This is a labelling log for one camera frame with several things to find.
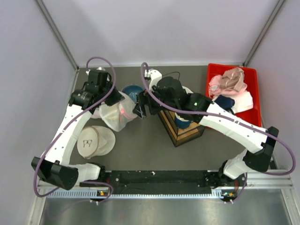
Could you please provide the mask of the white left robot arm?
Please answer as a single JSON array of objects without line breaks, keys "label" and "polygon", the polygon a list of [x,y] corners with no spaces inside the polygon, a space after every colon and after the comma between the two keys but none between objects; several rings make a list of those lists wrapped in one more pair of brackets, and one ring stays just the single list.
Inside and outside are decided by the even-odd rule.
[{"label": "white left robot arm", "polygon": [[81,89],[70,95],[64,119],[50,145],[41,155],[34,157],[31,166],[34,169],[33,186],[37,196],[37,181],[54,185],[56,188],[70,190],[75,185],[91,181],[96,186],[106,182],[106,174],[96,164],[71,165],[70,157],[79,135],[96,109],[106,102],[112,105],[121,100],[117,91],[116,73],[105,69],[89,69],[88,80]]}]

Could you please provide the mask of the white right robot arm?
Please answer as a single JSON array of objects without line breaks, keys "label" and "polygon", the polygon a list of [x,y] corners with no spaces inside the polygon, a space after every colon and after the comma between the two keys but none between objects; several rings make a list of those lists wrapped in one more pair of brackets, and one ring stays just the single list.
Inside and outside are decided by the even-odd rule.
[{"label": "white right robot arm", "polygon": [[140,76],[145,91],[138,94],[134,109],[139,117],[146,116],[145,106],[151,114],[161,110],[173,111],[184,120],[212,128],[245,147],[240,154],[221,165],[218,178],[223,185],[231,185],[249,171],[267,174],[278,129],[255,126],[200,93],[187,93],[180,81],[163,77],[158,70],[148,69],[147,64],[142,64]]}]

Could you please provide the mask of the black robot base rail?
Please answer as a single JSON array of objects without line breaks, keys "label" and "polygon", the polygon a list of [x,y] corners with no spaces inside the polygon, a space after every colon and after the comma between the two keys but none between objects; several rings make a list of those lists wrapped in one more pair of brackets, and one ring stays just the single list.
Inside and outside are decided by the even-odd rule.
[{"label": "black robot base rail", "polygon": [[113,188],[114,196],[138,198],[200,197],[225,188],[227,192],[217,196],[229,201],[237,197],[246,180],[244,174],[232,180],[221,172],[206,170],[106,171],[102,167],[97,180],[83,181],[80,186]]}]

